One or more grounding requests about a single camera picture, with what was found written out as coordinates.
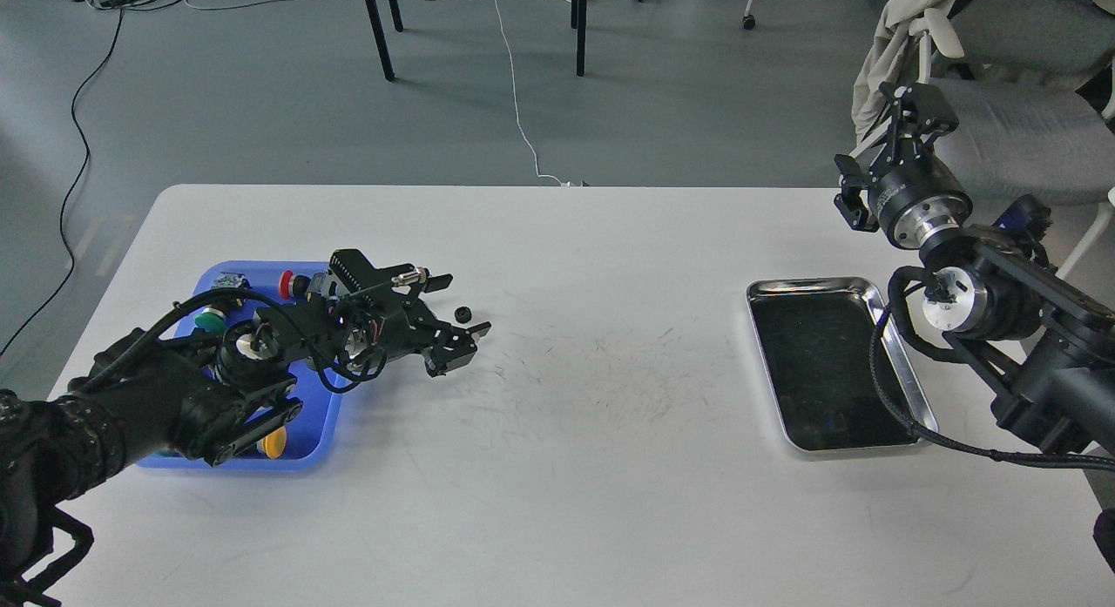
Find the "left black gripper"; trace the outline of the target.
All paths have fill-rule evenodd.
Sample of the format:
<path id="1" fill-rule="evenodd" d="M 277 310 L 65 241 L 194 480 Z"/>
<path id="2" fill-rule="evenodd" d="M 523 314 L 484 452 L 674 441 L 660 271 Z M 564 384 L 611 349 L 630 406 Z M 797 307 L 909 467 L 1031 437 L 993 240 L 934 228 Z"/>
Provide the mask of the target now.
<path id="1" fill-rule="evenodd" d="M 345 297 L 346 368 L 385 368 L 406 354 L 421 354 L 430 377 L 469 365 L 478 341 L 491 330 L 488 321 L 471 327 L 443 322 L 421 300 L 421 293 L 449 288 L 453 274 L 432 276 L 427 268 L 392 268 L 392 290 L 403 293 L 350 293 Z"/>

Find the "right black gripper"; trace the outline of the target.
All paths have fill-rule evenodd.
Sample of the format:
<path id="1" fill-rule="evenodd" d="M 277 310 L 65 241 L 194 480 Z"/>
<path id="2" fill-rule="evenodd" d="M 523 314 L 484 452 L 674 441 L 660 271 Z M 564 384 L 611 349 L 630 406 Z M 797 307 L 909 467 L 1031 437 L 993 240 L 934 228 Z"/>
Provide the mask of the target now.
<path id="1" fill-rule="evenodd" d="M 879 163 L 864 173 L 856 158 L 836 154 L 834 206 L 849 229 L 876 233 L 880 227 L 891 245 L 917 250 L 932 235 L 963 225 L 972 212 L 956 174 L 939 158 L 927 158 L 933 142 L 956 131 L 959 119 L 932 84 L 883 81 L 879 91 L 888 100 L 889 118 Z"/>

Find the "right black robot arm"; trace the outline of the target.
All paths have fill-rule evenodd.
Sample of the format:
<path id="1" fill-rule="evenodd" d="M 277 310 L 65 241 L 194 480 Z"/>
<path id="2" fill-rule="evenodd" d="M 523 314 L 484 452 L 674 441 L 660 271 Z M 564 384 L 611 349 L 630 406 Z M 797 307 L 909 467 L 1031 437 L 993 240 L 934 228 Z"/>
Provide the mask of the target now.
<path id="1" fill-rule="evenodd" d="M 869 364 L 893 328 L 931 360 L 967 365 L 992 391 L 999 428 L 1032 451 L 971 447 L 879 391 L 883 406 L 939 447 L 1019 468 L 1112 472 L 1112 311 L 1055 273 L 1043 245 L 1051 211 L 1026 194 L 991 227 L 968 225 L 971 197 L 935 156 L 935 139 L 958 127 L 956 110 L 932 84 L 881 83 L 879 91 L 888 100 L 884 146 L 867 170 L 852 155 L 834 158 L 834 206 L 852 230 L 880 231 L 921 263 L 889 278 Z"/>

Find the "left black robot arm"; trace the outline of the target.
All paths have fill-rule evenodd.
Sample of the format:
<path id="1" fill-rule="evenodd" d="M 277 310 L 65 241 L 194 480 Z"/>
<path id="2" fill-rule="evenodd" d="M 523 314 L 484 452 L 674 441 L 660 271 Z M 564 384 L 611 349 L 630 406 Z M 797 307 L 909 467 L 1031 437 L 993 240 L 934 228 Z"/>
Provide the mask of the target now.
<path id="1" fill-rule="evenodd" d="M 91 528 L 64 501 L 162 451 L 219 468 L 294 420 L 295 362 L 336 394 L 407 354 L 432 377 L 469 364 L 489 322 L 471 325 L 462 308 L 445 321 L 421 300 L 449 285 L 334 250 L 316 274 L 281 274 L 277 298 L 220 278 L 96 354 L 56 399 L 3 391 L 4 606 L 55 606 L 48 588 L 91 550 Z"/>

